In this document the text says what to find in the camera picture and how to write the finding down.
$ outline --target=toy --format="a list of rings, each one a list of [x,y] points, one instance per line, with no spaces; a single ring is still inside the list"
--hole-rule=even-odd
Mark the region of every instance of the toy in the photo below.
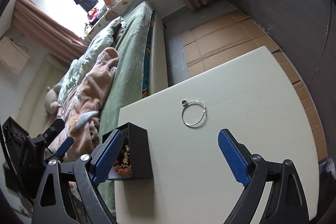
[[[56,84],[52,89],[50,87],[47,87],[47,95],[44,99],[44,107],[45,110],[53,115],[57,112],[58,110],[58,93],[61,90],[62,83]]]

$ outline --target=white table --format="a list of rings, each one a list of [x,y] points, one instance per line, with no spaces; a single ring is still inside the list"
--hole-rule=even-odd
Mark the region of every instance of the white table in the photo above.
[[[183,99],[206,105],[202,127],[182,123]],[[200,115],[201,108],[190,107],[185,119]],[[218,147],[223,128],[265,160],[293,160],[310,219],[316,215],[319,170],[312,132],[294,88],[266,47],[122,108],[119,125],[126,122],[147,129],[154,180],[115,183],[119,224],[223,223],[243,190]],[[259,223],[270,186],[252,223]]]

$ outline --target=metal bolt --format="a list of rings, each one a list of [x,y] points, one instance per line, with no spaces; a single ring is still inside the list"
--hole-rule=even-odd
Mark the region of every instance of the metal bolt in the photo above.
[[[51,161],[49,162],[49,165],[50,165],[50,166],[54,166],[56,163],[57,163],[57,160],[51,160]]]
[[[285,160],[285,164],[287,164],[288,166],[292,166],[293,162],[291,160]]]
[[[254,159],[255,161],[259,161],[259,160],[261,160],[262,158],[261,158],[261,156],[258,155],[258,154],[253,154],[253,155],[252,155],[252,159]]]
[[[82,161],[86,161],[90,158],[90,155],[89,154],[84,154],[84,155],[81,155],[81,160]]]

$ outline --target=teddy bear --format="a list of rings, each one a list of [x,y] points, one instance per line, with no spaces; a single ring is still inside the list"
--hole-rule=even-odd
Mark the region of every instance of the teddy bear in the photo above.
[[[56,84],[52,89],[50,87],[47,87],[47,95],[44,99],[44,107],[45,110],[53,115],[57,112],[58,110],[58,93],[61,90],[62,83]]]

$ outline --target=black box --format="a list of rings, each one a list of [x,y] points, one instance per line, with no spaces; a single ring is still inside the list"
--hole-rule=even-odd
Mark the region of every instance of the black box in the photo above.
[[[147,130],[130,122],[118,127],[117,129],[123,133],[124,139],[128,138],[129,141],[132,175],[130,177],[122,177],[115,172],[113,167],[107,180],[135,180],[152,178],[153,170],[151,155],[149,152]],[[103,142],[105,142],[111,132],[103,135]]]

